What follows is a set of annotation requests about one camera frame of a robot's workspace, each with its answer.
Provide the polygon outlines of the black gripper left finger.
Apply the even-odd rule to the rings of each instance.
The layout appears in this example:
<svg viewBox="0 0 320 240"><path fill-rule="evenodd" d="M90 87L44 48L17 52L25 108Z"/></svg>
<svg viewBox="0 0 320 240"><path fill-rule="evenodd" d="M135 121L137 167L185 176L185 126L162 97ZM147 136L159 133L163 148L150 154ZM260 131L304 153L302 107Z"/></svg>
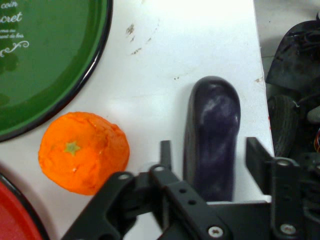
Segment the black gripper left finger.
<svg viewBox="0 0 320 240"><path fill-rule="evenodd" d="M231 240L230 227L171 170L171 143L160 143L160 161L149 171L114 173L94 195L65 240L121 240L137 217L153 214L162 240Z"/></svg>

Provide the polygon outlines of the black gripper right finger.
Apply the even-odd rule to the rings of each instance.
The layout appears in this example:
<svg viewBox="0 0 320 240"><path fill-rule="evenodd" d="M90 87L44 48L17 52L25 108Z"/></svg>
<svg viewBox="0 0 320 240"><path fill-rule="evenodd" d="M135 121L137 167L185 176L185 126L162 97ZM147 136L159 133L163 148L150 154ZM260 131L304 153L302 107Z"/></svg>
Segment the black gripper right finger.
<svg viewBox="0 0 320 240"><path fill-rule="evenodd" d="M255 137L246 139L246 167L263 194L271 196L271 240L320 238L320 155L272 157Z"/></svg>

